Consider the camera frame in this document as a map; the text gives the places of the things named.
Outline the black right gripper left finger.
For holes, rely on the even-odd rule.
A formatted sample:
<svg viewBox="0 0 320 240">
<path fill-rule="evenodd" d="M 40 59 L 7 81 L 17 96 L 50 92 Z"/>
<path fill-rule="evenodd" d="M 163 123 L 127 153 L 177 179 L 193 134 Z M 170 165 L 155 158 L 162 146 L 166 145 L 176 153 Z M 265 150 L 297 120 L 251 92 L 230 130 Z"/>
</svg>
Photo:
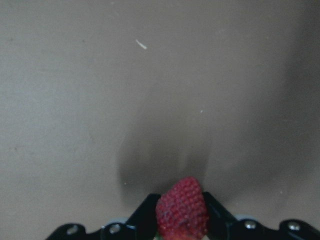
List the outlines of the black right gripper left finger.
<svg viewBox="0 0 320 240">
<path fill-rule="evenodd" d="M 101 240 L 152 240 L 157 234 L 156 205 L 160 195 L 149 194 L 125 222 L 111 222 L 100 230 Z"/>
</svg>

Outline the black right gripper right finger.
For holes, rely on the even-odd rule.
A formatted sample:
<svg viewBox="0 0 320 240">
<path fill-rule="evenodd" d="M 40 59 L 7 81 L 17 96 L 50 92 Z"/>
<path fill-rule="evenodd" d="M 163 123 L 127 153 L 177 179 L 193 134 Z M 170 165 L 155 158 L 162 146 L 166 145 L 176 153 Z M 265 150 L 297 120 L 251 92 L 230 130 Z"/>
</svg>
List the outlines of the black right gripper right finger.
<svg viewBox="0 0 320 240">
<path fill-rule="evenodd" d="M 208 212 L 207 237 L 209 240 L 247 240 L 247 217 L 235 217 L 213 195 L 202 193 Z"/>
</svg>

